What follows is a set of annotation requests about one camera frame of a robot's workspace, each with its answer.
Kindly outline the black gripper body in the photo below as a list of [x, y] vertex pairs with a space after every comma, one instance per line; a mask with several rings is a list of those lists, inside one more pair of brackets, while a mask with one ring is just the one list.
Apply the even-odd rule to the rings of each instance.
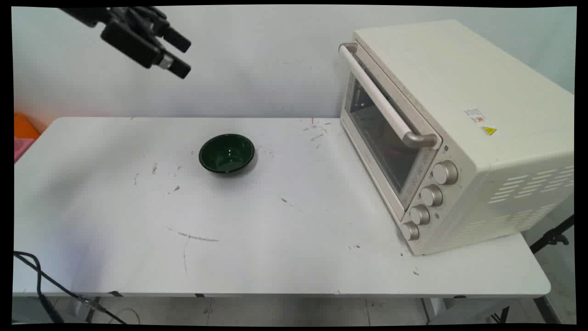
[[120, 23], [111, 7], [60, 7], [59, 9], [90, 28], [96, 27], [98, 23], [105, 25], [112, 22]]

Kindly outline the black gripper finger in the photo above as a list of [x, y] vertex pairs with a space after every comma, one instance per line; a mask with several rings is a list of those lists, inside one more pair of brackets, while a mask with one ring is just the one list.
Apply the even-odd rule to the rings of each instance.
[[126, 23], [107, 23], [101, 39], [145, 68], [158, 66], [182, 79], [192, 70], [188, 63], [170, 53], [155, 35], [135, 32]]
[[171, 26], [168, 17], [156, 7], [124, 7], [124, 19], [128, 27], [137, 36], [132, 36], [126, 44], [125, 53], [132, 54], [140, 50], [138, 40], [163, 48], [159, 43], [162, 38], [176, 49], [185, 53], [191, 47], [191, 41]]

